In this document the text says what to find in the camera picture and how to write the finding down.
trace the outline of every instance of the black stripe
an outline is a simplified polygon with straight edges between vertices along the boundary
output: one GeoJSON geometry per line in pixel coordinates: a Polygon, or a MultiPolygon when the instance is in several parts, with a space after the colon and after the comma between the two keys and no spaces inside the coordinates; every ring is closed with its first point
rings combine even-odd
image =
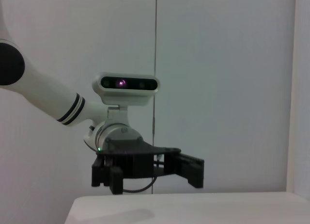
{"type": "Polygon", "coordinates": [[[67,122],[63,123],[63,125],[69,125],[71,122],[73,122],[78,115],[81,113],[82,109],[84,108],[84,104],[85,104],[85,99],[84,97],[82,97],[82,103],[81,106],[78,108],[77,112],[73,115],[73,117],[70,118],[70,120],[68,120],[67,122]]]}
{"type": "Polygon", "coordinates": [[[73,105],[71,106],[69,111],[62,118],[58,119],[59,122],[64,121],[72,113],[72,111],[76,108],[76,105],[78,104],[78,100],[79,100],[79,94],[77,93],[77,97],[76,97],[76,100],[74,101],[73,105]]]}

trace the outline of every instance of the white wall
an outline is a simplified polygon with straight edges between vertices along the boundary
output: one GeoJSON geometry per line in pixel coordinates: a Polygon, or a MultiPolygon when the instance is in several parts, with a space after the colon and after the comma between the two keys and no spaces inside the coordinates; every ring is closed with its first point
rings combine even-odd
{"type": "Polygon", "coordinates": [[[205,160],[203,190],[284,191],[295,0],[158,0],[155,145],[205,160]]]}
{"type": "Polygon", "coordinates": [[[296,0],[288,189],[310,199],[310,0],[296,0]]]}
{"type": "MultiPolygon", "coordinates": [[[[102,71],[153,74],[155,0],[2,0],[15,42],[38,70],[88,100],[102,71]]],[[[23,97],[0,90],[0,223],[61,224],[75,198],[111,194],[91,187],[90,122],[60,125],[23,97]]],[[[153,104],[129,109],[152,142],[153,104]]],[[[151,180],[126,181],[138,189],[151,180]]]]}

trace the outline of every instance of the black joint cap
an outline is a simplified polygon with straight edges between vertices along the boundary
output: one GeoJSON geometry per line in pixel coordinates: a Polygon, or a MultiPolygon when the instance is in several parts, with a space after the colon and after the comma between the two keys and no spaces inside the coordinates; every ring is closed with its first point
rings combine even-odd
{"type": "Polygon", "coordinates": [[[13,46],[0,43],[0,86],[16,83],[25,72],[25,61],[13,46]]]}
{"type": "Polygon", "coordinates": [[[113,195],[123,194],[123,171],[120,167],[110,168],[110,190],[113,195]]]}

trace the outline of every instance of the white table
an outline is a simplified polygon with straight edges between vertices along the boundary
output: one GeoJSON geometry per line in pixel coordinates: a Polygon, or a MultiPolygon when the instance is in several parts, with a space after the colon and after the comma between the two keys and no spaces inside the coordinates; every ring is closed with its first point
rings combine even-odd
{"type": "Polygon", "coordinates": [[[310,224],[310,202],[292,193],[86,196],[65,224],[310,224]]]}

